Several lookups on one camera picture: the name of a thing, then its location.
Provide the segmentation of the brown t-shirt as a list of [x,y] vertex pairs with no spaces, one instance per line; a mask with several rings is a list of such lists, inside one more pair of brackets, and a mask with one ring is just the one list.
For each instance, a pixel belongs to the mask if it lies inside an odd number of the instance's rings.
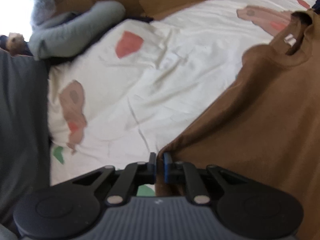
[[292,194],[304,209],[298,237],[319,239],[319,15],[294,12],[247,50],[236,80],[163,151]]

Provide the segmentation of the cream bear print blanket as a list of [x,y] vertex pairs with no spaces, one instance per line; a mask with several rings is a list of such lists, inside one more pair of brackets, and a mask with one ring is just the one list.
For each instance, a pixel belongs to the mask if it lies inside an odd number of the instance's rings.
[[316,0],[207,0],[162,20],[125,20],[49,72],[50,183],[147,161],[236,79],[243,53],[267,44]]

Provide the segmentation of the dark grey pillow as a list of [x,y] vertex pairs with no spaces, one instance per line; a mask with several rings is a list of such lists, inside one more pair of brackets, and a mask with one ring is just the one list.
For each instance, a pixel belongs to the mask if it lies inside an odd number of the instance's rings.
[[50,183],[47,93],[44,63],[1,50],[1,225],[11,231],[18,200]]

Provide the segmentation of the grey neck pillow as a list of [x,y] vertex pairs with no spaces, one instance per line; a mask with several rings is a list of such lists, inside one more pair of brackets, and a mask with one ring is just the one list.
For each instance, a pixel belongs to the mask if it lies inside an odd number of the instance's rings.
[[89,11],[56,27],[35,31],[28,42],[35,59],[73,57],[101,32],[119,23],[125,7],[116,1],[100,1]]

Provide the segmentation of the teddy bear toy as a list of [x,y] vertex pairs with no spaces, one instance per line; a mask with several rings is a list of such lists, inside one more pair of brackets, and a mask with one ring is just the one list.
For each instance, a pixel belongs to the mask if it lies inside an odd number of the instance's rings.
[[11,56],[32,56],[32,53],[28,47],[28,43],[25,42],[23,35],[19,33],[9,33],[5,42],[5,49],[10,53]]

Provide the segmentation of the white pillow in plastic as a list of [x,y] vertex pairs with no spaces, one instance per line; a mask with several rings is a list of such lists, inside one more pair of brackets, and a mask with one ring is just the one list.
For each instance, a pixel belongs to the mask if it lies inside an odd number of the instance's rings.
[[31,13],[31,27],[37,28],[46,20],[51,18],[56,12],[55,0],[33,0],[33,10]]

